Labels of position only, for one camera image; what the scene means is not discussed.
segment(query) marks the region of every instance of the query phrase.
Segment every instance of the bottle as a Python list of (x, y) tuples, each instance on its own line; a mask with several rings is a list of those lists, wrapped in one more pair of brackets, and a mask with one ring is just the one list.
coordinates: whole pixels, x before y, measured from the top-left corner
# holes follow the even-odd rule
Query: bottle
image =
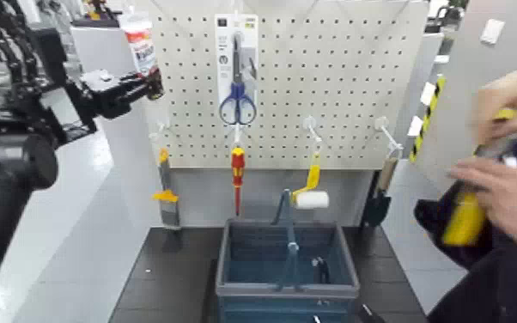
[(119, 16), (120, 28), (125, 32), (137, 72), (149, 79), (147, 97), (156, 100), (164, 94), (161, 71), (156, 61), (155, 42), (152, 40), (152, 21), (147, 12), (134, 12)]

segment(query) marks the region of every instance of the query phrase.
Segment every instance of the scissors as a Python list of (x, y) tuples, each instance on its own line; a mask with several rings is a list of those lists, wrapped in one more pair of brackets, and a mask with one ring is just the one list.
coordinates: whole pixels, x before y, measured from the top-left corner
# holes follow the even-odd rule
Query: scissors
[[(251, 98), (245, 94), (245, 83), (240, 73), (240, 36), (234, 36), (233, 46), (233, 82), (230, 95), (221, 103), (218, 114), (227, 125), (249, 125), (257, 117), (257, 108)], [(234, 115), (225, 112), (225, 107), (234, 106)]]

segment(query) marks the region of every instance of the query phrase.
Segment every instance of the blue plastic basket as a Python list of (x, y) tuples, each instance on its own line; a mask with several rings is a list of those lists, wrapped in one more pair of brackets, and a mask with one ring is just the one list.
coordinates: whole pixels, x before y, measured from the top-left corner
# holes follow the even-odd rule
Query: blue plastic basket
[[(294, 283), (289, 262), (289, 228), (233, 219), (222, 237), (216, 276), (222, 323), (347, 322), (357, 308), (359, 283), (343, 230), (335, 224), (298, 222), (292, 227), (299, 246)], [(320, 283), (313, 259), (329, 269)]]

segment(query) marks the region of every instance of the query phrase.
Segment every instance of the human hand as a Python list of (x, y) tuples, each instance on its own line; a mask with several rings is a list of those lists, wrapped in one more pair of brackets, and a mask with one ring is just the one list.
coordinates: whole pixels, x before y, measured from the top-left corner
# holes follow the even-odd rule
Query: human hand
[(517, 168), (473, 157), (459, 161), (449, 176), (482, 187), (477, 198), (487, 217), (517, 241)]
[(482, 87), (475, 109), (476, 135), (479, 144), (517, 132), (517, 116), (495, 124), (493, 118), (504, 108), (517, 110), (517, 70)]

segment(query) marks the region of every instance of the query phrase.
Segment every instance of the light switch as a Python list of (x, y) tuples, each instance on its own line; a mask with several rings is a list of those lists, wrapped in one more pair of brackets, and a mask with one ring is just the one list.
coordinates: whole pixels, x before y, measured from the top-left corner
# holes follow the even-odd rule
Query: light switch
[(489, 19), (481, 35), (481, 41), (494, 45), (497, 43), (501, 31), (505, 26), (505, 21), (498, 21), (495, 19)]

